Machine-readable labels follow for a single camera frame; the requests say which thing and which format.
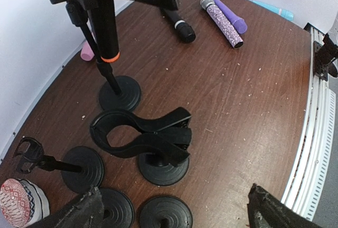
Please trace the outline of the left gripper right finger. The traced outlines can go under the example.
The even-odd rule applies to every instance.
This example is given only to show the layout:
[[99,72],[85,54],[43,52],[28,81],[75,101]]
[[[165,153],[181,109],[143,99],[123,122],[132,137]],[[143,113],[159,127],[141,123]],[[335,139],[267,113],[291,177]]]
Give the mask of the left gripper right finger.
[[263,187],[254,183],[248,194],[247,204],[250,228],[257,227],[307,227],[320,228],[319,225],[296,214]]

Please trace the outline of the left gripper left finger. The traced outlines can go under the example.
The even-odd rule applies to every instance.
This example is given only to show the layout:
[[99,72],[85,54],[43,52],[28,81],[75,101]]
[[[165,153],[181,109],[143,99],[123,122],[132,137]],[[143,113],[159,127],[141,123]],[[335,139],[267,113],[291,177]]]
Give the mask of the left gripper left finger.
[[104,204],[97,187],[76,196],[56,213],[43,218],[30,227],[102,227]]

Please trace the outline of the black stand of purple mic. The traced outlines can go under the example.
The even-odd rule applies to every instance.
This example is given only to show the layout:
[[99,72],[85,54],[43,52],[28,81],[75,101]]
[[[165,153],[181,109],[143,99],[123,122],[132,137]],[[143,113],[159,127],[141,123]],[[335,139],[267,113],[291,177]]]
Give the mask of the black stand of purple mic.
[[135,210],[131,200],[122,191],[100,188],[104,204],[102,227],[130,228],[134,222]]

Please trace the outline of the purple microphone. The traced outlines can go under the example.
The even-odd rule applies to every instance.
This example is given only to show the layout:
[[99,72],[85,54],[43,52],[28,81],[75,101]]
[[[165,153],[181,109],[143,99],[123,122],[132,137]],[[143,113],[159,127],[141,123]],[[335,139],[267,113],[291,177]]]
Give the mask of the purple microphone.
[[247,31],[248,26],[242,17],[236,15],[222,1],[214,0],[214,2],[239,34],[244,34]]

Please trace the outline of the black stand of blue mic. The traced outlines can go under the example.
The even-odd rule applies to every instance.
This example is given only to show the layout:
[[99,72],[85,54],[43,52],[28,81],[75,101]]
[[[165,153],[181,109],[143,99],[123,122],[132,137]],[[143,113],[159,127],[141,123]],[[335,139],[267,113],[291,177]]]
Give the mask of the black stand of blue mic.
[[192,227],[193,215],[181,199],[161,195],[147,200],[139,212],[139,227]]

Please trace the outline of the light blue microphone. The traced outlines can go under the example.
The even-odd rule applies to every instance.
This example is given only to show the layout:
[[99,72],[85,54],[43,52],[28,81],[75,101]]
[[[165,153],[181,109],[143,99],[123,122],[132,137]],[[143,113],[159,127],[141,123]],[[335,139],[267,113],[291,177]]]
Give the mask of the light blue microphone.
[[251,0],[253,3],[285,18],[286,20],[288,21],[293,21],[294,20],[294,14],[286,9],[283,9],[283,8],[279,8],[279,7],[276,7],[276,6],[273,6],[273,5],[270,5],[270,4],[266,4],[266,3],[263,3],[263,2],[260,2],[260,1],[255,1],[255,0]]

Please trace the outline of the pink microphone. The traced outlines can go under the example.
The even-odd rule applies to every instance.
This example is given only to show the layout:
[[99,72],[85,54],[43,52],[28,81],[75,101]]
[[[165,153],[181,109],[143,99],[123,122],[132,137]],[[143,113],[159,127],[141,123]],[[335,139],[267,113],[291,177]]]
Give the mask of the pink microphone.
[[92,50],[92,48],[90,47],[89,43],[87,40],[84,41],[83,45],[82,45],[82,49],[80,52],[80,57],[84,60],[84,61],[91,61],[94,58],[95,54]]

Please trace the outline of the black stand of glitter mic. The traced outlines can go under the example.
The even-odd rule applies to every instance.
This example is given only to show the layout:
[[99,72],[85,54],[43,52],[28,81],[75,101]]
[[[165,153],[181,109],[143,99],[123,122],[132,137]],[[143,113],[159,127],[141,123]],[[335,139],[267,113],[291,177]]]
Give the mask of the black stand of glitter mic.
[[[183,107],[157,119],[143,119],[123,109],[107,110],[92,121],[90,135],[100,149],[115,157],[136,156],[140,173],[150,183],[170,186],[179,182],[189,168],[191,117]],[[107,136],[118,126],[130,126],[140,134],[123,146],[113,147]]]

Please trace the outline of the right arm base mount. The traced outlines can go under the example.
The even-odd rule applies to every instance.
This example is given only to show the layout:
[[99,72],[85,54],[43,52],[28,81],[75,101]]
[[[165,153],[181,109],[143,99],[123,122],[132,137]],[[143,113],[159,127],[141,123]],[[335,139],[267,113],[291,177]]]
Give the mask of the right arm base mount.
[[330,38],[329,34],[325,34],[323,45],[313,42],[314,49],[314,74],[323,81],[328,81],[328,75],[337,78],[337,67],[334,60],[337,59],[337,44]]

